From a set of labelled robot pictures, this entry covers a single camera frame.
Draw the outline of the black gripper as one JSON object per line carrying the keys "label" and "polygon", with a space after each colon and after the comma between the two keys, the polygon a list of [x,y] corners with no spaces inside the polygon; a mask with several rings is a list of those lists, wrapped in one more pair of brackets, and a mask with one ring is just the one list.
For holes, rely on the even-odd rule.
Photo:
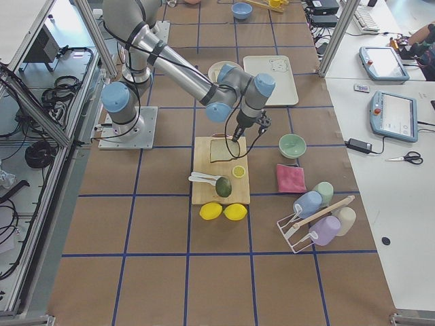
{"label": "black gripper", "polygon": [[238,142],[246,128],[251,128],[254,124],[257,124],[260,115],[260,109],[252,109],[249,107],[239,109],[237,114],[237,127],[234,130],[232,142]]}

